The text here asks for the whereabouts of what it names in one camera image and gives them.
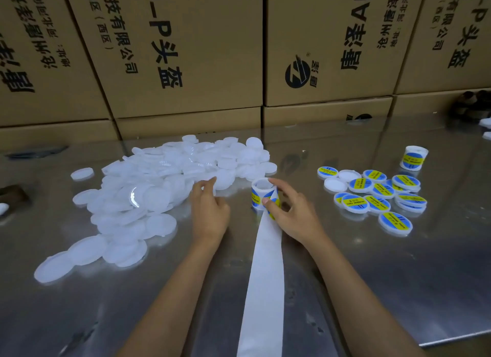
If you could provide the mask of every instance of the white backing paper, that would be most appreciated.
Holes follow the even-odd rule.
[[[259,223],[237,357],[281,357],[285,278],[281,229],[265,211]]]

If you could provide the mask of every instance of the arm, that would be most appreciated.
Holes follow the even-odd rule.
[[[193,245],[117,357],[181,356],[206,271],[230,220],[230,207],[213,197],[215,180],[194,184]]]
[[[353,357],[424,357],[325,234],[313,205],[285,181],[270,181],[288,195],[292,207],[285,212],[270,199],[263,204],[285,233],[302,243],[315,260]]]

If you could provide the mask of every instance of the stainless steel table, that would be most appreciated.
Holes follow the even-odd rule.
[[[491,329],[491,143],[475,126],[448,128],[438,117],[371,119],[288,128],[199,135],[201,141],[263,136],[277,177],[314,201],[328,235],[399,322],[421,344]],[[95,234],[90,213],[72,204],[81,190],[98,187],[100,168],[132,146],[166,139],[72,146],[40,160],[0,161],[0,186],[19,184],[30,205],[0,221],[0,356],[111,356],[185,256],[191,243],[187,203],[170,213],[174,236],[149,240],[137,267],[116,269],[102,260],[43,286],[34,280],[48,255]],[[428,208],[409,217],[406,238],[390,236],[374,217],[342,216],[322,188],[322,165],[392,176],[407,145],[430,150],[418,175]],[[94,178],[74,183],[70,173],[93,167]],[[205,279],[184,355],[236,354],[258,217],[250,189],[237,179],[224,237]],[[308,253],[283,236],[285,319],[283,356],[345,355],[322,279]]]

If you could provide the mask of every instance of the black circular logo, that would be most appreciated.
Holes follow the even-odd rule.
[[[303,87],[310,78],[310,66],[305,61],[302,61],[300,57],[296,56],[296,60],[292,64],[288,65],[285,71],[285,80],[292,88]]]

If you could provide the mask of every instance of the person's right hand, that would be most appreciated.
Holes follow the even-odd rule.
[[[274,219],[286,234],[303,245],[325,236],[314,206],[307,200],[305,195],[297,193],[286,181],[273,178],[270,178],[269,181],[278,186],[292,204],[290,211],[286,212],[274,204],[271,199],[263,198],[262,200],[264,207],[274,216]]]

